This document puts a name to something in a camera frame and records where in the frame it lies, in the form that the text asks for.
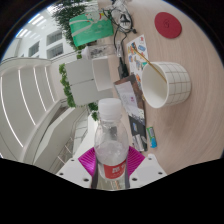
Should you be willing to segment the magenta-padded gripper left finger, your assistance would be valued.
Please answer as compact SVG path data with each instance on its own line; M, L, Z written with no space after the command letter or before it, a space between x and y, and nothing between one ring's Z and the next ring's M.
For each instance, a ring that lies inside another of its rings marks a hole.
M94 149L87 150L78 158L69 159L57 176L84 188L96 188L98 171Z

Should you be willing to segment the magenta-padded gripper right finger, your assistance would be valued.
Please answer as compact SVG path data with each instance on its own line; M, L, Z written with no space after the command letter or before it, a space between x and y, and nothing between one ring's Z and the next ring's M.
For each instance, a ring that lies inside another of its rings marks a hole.
M166 176L154 154L147 157L129 147L126 159L125 185L128 189L140 188Z

